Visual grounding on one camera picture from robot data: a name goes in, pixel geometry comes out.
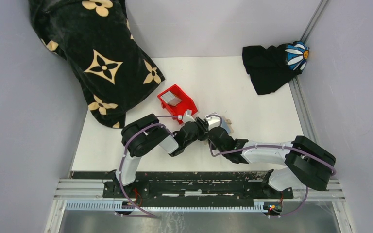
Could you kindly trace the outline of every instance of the gray wall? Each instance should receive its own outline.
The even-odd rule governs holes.
[[[38,233],[86,114],[78,82],[30,27],[26,0],[0,1],[0,233]]]
[[[300,76],[321,144],[336,168],[357,232],[373,232],[373,1],[329,2]]]
[[[241,56],[299,40],[320,0],[127,0],[135,41],[151,57]]]

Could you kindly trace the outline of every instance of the folded black garment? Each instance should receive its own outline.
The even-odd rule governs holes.
[[[301,41],[267,49],[261,45],[242,48],[242,60],[258,95],[275,92],[306,66],[309,48]]]
[[[136,44],[124,0],[29,0],[32,26],[67,60],[96,120],[122,128],[125,113],[165,80]]]

